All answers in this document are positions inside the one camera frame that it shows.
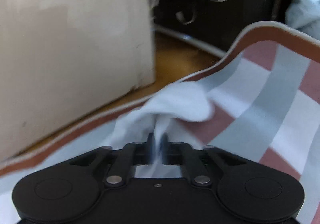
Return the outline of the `light blue t-shirt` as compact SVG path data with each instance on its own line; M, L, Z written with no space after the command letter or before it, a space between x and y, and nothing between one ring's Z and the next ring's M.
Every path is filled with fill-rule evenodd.
M293 0L285 27L249 27L222 69L168 85L117 119L112 142L150 131L319 181L319 0Z

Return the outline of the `checkered pink grey rug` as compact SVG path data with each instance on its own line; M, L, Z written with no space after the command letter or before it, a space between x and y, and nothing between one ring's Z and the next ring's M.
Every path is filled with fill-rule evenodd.
M319 223L319 39L277 22L247 26L212 67L91 116L2 164L1 223L19 220L11 193L20 178L99 145L141 141L149 130L298 178L306 199L297 219Z

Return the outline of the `beige sofa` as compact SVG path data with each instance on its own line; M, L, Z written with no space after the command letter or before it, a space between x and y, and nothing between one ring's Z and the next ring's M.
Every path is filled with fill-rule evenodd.
M1 0L1 159L155 80L148 0Z

